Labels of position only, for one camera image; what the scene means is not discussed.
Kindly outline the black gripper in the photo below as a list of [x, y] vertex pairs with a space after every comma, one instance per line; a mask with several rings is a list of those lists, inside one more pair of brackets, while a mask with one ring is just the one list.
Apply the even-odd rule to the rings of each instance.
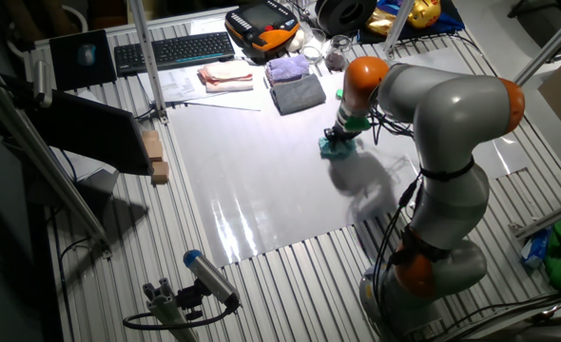
[[342, 145], [352, 145], [352, 139], [357, 136], [356, 132], [345, 132], [339, 126], [326, 128], [323, 130], [323, 134], [328, 142], [339, 142]]

